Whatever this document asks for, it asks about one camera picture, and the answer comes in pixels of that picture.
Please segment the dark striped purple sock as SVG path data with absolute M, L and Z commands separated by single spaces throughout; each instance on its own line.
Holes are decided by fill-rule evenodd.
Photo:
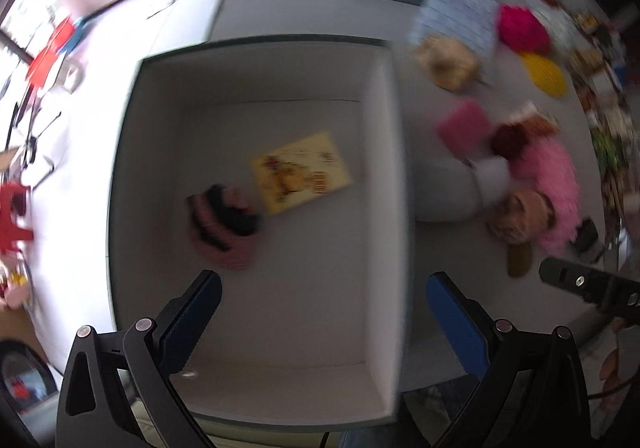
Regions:
M 602 257 L 604 246 L 597 226 L 591 217 L 587 217 L 577 228 L 573 247 L 582 263 L 594 264 Z

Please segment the fluffy pink plush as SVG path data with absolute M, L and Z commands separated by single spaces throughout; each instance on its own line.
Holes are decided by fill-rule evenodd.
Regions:
M 582 223 L 580 188 L 570 153 L 554 137 L 538 138 L 510 163 L 510 171 L 513 179 L 529 183 L 550 201 L 554 223 L 537 243 L 552 257 L 562 257 Z

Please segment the dark red fabric rose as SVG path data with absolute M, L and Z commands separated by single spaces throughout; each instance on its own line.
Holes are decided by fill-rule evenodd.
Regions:
M 521 123 L 500 125 L 489 140 L 491 153 L 507 161 L 520 158 L 528 145 L 529 137 L 526 127 Z

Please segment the yellow cartoon tissue pack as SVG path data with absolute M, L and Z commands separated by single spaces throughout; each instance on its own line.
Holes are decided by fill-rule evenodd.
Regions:
M 254 159 L 250 166 L 269 215 L 280 214 L 352 184 L 329 132 L 319 132 Z

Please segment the mustard round pad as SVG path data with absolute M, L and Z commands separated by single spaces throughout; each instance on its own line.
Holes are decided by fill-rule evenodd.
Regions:
M 511 278 L 524 277 L 533 264 L 533 248 L 529 242 L 509 245 L 506 253 L 506 271 Z

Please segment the plush toys on floor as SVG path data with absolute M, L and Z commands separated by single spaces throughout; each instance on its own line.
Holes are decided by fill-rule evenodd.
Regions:
M 29 271 L 24 263 L 1 264 L 1 308 L 19 309 L 32 298 Z

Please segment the orange printed small carton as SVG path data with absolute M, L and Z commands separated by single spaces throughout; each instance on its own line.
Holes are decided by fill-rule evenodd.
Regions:
M 507 123 L 524 127 L 529 137 L 548 137 L 559 132 L 559 123 L 531 101 L 512 112 Z

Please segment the red plastic stool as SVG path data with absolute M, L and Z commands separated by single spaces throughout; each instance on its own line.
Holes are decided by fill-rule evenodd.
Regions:
M 25 217 L 30 188 L 19 182 L 1 184 L 0 240 L 1 253 L 18 252 L 19 242 L 32 242 L 34 232 L 21 227 L 19 217 Z

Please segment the yellow foam net sleeve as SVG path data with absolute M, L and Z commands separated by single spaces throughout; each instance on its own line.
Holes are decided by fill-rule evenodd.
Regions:
M 553 60 L 535 53 L 522 53 L 520 58 L 529 79 L 544 94 L 554 98 L 563 98 L 567 94 L 564 72 Z

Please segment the magenta fluffy ball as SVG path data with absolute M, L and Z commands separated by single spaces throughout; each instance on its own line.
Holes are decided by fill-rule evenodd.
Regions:
M 546 55 L 551 50 L 551 39 L 547 29 L 529 8 L 501 5 L 498 36 L 515 53 Z

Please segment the large open grey box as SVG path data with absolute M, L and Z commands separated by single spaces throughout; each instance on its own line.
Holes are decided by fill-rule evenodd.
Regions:
M 116 323 L 157 314 L 210 267 L 186 201 L 237 188 L 256 254 L 172 380 L 202 419 L 336 430 L 397 407 L 408 316 L 405 143 L 380 40 L 270 36 L 142 60 L 108 223 Z

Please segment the light blue dotted cloth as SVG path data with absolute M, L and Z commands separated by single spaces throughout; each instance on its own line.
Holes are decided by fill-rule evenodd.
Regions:
M 499 8 L 495 0 L 423 0 L 409 43 L 418 46 L 435 34 L 453 38 L 469 48 L 483 67 L 489 66 L 498 44 Z

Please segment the red basin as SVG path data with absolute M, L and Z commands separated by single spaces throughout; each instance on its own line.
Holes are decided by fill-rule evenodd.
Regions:
M 70 17 L 66 17 L 55 27 L 47 45 L 28 66 L 25 79 L 31 88 L 43 88 L 49 72 L 58 58 L 58 53 L 61 52 L 67 41 L 73 37 L 74 32 L 75 25 Z

